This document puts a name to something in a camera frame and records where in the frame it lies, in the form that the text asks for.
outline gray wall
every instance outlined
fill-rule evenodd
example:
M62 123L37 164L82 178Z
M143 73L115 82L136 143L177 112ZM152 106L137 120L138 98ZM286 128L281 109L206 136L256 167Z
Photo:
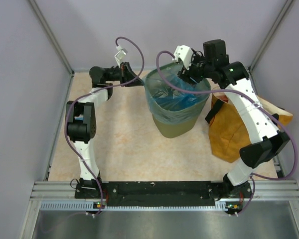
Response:
M28 3L0 0L0 239L17 238L43 179L68 82Z
M262 96L294 114L289 129L299 147L299 0L260 60L254 78ZM294 158L290 144L281 158L290 170ZM299 166L294 178L299 183Z
M179 44L202 49L221 38L232 61L249 65L277 17L283 0L36 0L75 70L114 65L114 40L126 36L152 68L159 51ZM128 43L127 60L140 66Z

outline trash bin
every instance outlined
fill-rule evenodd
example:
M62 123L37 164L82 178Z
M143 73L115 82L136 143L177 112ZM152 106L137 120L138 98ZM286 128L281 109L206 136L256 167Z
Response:
M170 63L160 69L166 79L177 87L190 91L210 90L207 79L202 79L198 84L193 81L192 85L178 78L177 73L182 67L182 64ZM174 138L194 127L209 94L195 95L177 91L165 83L157 70L147 74L143 81L149 110L163 136Z

